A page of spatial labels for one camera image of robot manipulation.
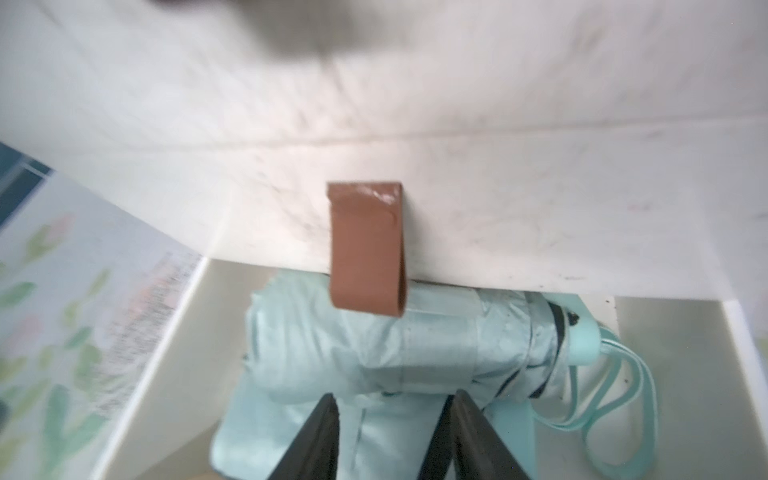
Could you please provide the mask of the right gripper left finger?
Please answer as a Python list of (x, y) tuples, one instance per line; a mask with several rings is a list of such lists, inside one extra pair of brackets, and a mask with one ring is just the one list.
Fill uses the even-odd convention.
[(334, 480), (340, 414), (331, 393), (323, 395), (268, 477), (269, 480)]

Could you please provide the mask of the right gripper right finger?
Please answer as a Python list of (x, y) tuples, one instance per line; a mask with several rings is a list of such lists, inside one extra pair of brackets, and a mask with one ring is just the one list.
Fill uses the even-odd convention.
[(451, 445), (457, 479), (530, 479), (464, 390), (456, 392), (451, 404)]

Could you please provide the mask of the green umbrella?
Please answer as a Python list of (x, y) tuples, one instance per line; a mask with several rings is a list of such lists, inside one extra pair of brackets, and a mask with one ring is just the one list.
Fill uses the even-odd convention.
[[(341, 479), (414, 479), (447, 398), (400, 393), (362, 395), (337, 402)], [(214, 436), (210, 462), (230, 479), (266, 479), (316, 403), (284, 404), (242, 375)], [(530, 403), (497, 400), (484, 415), (524, 471), (537, 476)]]
[(404, 313), (391, 317), (335, 307), (327, 275), (287, 270), (253, 294), (245, 329), (251, 378), (284, 404), (326, 393), (337, 402), (400, 393), (448, 400), (464, 390), (485, 410), (497, 400), (520, 404), (567, 393), (564, 416), (533, 412), (534, 422), (588, 437), (599, 421), (637, 402), (637, 450), (620, 463), (593, 450), (586, 455), (610, 479), (639, 479), (654, 461), (651, 372), (574, 294), (414, 282)]

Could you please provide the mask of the white plastic drawer cabinet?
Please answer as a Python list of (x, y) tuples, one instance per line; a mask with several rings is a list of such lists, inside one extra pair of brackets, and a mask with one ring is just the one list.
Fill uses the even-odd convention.
[(767, 289), (763, 1), (5, 1), (1, 140), (222, 260), (398, 181), (415, 278)]

